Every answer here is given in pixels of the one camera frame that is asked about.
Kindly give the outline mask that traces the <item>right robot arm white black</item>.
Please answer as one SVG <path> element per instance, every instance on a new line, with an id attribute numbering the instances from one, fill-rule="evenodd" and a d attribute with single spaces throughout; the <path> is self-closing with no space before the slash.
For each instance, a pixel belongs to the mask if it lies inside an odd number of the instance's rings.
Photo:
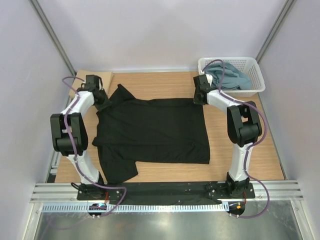
<path id="1" fill-rule="evenodd" d="M 223 91 L 196 87 L 193 102 L 210 105 L 226 114 L 227 135 L 232 142 L 231 167 L 226 175 L 225 192 L 237 198 L 249 188 L 249 165 L 254 144 L 262 134 L 259 113 L 254 102 L 235 99 Z"/>

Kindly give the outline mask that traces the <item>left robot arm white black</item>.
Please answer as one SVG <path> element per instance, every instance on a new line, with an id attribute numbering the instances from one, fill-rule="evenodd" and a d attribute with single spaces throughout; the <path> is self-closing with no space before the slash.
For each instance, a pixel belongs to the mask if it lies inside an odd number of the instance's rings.
<path id="1" fill-rule="evenodd" d="M 83 117 L 92 106 L 102 110 L 109 105 L 110 100 L 104 89 L 81 90 L 75 93 L 65 110 L 50 117 L 54 150 L 70 160 L 80 176 L 81 184 L 90 186 L 88 193 L 95 200 L 105 196 L 107 187 L 87 151 L 89 139 Z"/>

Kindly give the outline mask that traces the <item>black t shirt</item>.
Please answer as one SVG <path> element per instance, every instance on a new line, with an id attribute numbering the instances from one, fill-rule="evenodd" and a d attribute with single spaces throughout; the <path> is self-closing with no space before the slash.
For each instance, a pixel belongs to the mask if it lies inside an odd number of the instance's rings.
<path id="1" fill-rule="evenodd" d="M 110 101 L 110 106 L 97 112 L 92 142 L 108 183 L 137 176 L 136 162 L 210 162 L 204 110 L 191 98 L 142 100 L 118 85 Z"/>

